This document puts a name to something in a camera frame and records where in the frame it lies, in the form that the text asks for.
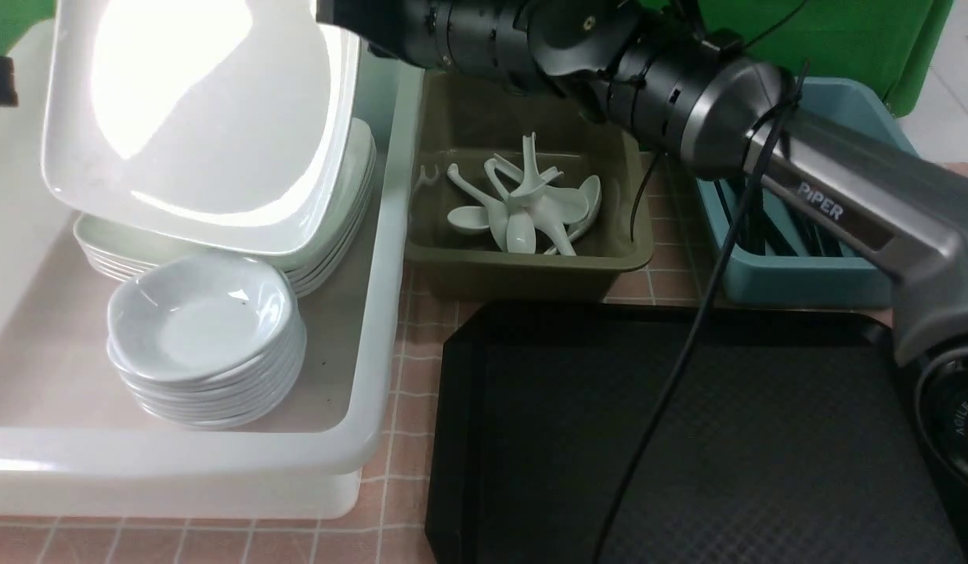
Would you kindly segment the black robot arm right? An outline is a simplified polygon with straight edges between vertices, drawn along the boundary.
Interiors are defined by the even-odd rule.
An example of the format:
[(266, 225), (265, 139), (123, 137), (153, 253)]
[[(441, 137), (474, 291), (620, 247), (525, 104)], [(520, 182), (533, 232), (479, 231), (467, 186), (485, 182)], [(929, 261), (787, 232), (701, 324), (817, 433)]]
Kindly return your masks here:
[(968, 178), (798, 107), (805, 75), (703, 27), (699, 4), (319, 1), (373, 53), (574, 101), (700, 179), (770, 190), (892, 283), (894, 354), (924, 358), (919, 432), (968, 486)]

